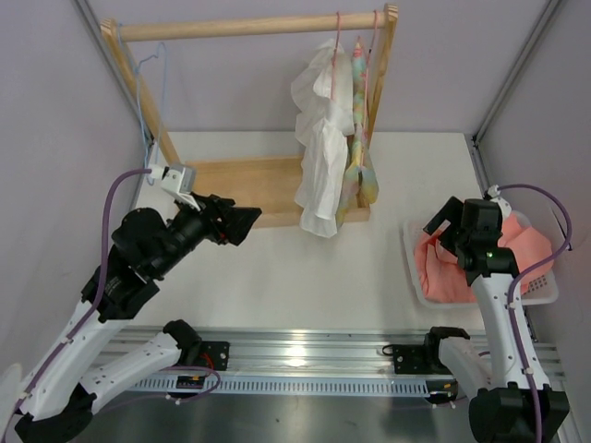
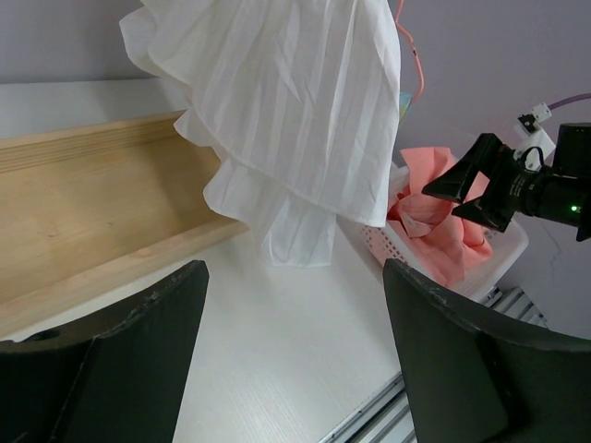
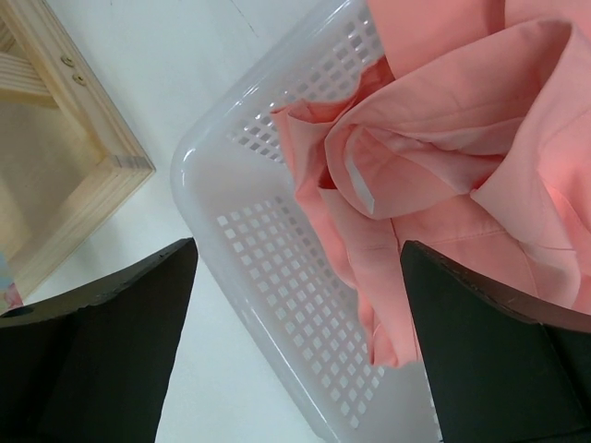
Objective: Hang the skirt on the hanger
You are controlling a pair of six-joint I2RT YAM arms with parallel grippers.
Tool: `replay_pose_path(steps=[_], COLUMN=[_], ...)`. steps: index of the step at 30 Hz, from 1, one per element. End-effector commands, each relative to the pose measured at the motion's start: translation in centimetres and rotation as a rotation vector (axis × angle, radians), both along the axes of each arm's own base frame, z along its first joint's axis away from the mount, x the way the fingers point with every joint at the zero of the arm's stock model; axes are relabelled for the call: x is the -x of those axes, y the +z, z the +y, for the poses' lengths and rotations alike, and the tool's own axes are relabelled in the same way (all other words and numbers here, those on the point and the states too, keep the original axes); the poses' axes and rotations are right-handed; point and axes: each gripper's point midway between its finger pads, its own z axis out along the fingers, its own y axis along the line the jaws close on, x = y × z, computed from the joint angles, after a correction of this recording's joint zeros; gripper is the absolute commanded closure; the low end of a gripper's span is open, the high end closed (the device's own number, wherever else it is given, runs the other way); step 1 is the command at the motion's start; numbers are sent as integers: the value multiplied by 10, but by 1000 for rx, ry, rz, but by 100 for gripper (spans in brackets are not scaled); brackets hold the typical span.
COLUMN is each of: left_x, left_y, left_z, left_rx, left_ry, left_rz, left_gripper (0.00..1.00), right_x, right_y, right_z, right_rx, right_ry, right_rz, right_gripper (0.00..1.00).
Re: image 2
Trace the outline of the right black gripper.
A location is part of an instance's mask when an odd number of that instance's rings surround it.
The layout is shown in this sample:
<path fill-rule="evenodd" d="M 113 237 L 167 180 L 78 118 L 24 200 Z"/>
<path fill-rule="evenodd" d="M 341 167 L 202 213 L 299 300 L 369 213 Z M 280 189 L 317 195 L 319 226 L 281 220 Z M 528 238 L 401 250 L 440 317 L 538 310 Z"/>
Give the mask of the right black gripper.
<path fill-rule="evenodd" d="M 483 133 L 456 164 L 425 185 L 422 193 L 463 203 L 476 177 L 484 174 L 489 181 L 481 198 L 458 205 L 452 215 L 504 233 L 515 212 L 535 215 L 535 195 L 531 193 L 535 173 L 528 171 L 515 153 L 496 135 Z"/>

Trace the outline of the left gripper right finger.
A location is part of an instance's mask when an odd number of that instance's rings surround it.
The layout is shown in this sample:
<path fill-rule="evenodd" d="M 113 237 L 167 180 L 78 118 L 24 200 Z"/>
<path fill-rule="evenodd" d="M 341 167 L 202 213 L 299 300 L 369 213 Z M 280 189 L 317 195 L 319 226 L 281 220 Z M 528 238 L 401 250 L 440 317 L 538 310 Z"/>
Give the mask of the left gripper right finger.
<path fill-rule="evenodd" d="M 420 442 L 587 442 L 590 342 L 498 314 L 398 259 L 383 283 Z"/>

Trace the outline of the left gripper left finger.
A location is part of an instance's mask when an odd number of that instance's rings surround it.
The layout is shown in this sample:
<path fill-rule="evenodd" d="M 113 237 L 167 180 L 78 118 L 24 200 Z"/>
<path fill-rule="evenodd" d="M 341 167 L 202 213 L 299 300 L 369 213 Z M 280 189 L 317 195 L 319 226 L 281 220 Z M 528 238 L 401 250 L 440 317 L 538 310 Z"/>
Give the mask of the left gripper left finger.
<path fill-rule="evenodd" d="M 172 441 L 208 283 L 193 260 L 85 317 L 2 341 L 2 441 Z"/>

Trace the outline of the white pleated skirt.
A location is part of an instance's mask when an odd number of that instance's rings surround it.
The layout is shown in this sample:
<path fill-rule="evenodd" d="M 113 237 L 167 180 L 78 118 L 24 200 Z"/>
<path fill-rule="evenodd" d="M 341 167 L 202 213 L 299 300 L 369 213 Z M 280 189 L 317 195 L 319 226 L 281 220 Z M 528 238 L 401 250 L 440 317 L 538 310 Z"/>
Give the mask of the white pleated skirt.
<path fill-rule="evenodd" d="M 381 227 L 401 51 L 385 1 L 145 1 L 127 56 L 187 98 L 175 130 L 213 148 L 203 196 L 274 266 L 330 264 L 339 218 Z"/>

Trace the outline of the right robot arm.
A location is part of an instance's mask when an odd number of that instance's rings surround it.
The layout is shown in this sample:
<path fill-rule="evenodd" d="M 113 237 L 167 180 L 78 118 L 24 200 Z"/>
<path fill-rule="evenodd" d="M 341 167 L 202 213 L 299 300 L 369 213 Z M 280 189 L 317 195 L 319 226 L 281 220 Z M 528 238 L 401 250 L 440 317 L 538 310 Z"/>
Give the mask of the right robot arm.
<path fill-rule="evenodd" d="M 590 238 L 590 125 L 562 124 L 554 160 L 535 171 L 526 159 L 540 147 L 515 150 L 492 133 L 481 134 L 452 168 L 422 189 L 426 196 L 450 201 L 452 215 L 493 231 L 506 231 L 513 214 L 558 222 L 577 229 L 576 240 Z"/>

